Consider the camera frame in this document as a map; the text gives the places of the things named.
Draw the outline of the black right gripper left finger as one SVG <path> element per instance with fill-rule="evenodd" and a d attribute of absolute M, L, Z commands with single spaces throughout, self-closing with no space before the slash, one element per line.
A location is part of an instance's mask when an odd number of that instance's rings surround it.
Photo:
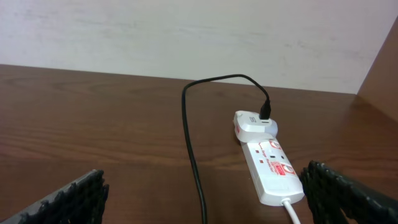
<path fill-rule="evenodd" d="M 29 205 L 2 224 L 101 224 L 109 185 L 93 169 Z"/>

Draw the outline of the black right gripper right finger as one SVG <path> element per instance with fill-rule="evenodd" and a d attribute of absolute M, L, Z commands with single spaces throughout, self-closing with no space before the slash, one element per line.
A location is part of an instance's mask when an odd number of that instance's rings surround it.
<path fill-rule="evenodd" d="M 397 224 L 397 201 L 324 163 L 310 161 L 299 175 L 314 223 Z"/>

